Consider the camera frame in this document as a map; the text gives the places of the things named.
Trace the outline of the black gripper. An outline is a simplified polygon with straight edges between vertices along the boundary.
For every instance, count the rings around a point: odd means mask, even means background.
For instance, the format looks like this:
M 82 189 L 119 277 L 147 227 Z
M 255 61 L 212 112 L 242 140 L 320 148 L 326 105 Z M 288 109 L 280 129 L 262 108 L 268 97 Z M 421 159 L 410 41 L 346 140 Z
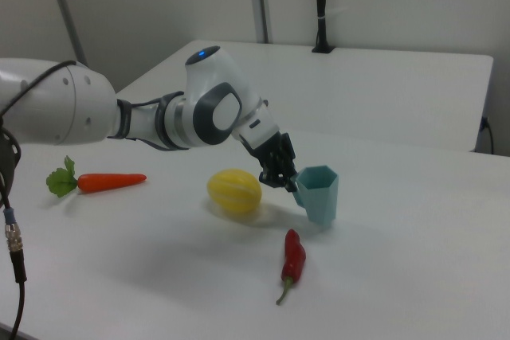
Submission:
M 277 132 L 258 147 L 252 147 L 246 139 L 242 144 L 261 166 L 259 182 L 287 192 L 297 191 L 296 155 L 288 133 Z

